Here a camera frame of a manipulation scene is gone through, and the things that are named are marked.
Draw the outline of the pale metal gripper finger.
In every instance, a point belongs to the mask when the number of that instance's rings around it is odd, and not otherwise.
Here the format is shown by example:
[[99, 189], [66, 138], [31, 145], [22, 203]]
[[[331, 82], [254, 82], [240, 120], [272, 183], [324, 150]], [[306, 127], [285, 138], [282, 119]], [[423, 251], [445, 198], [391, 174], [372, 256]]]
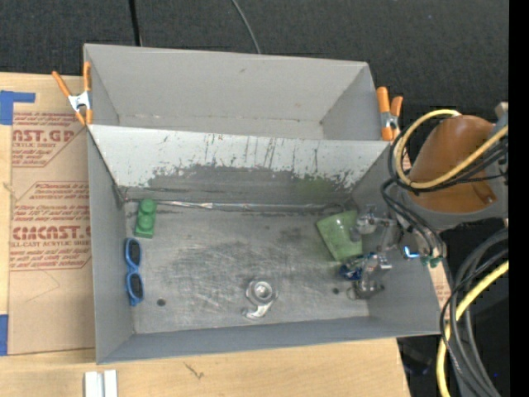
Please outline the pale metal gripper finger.
[[384, 277], [393, 268], [386, 256], [368, 255], [353, 275], [352, 293], [356, 299], [370, 299], [384, 290]]
[[363, 236], [374, 233], [378, 226], [391, 225], [391, 219], [377, 217], [374, 211], [375, 207], [365, 207], [358, 213], [354, 225], [350, 228], [352, 242], [360, 242]]

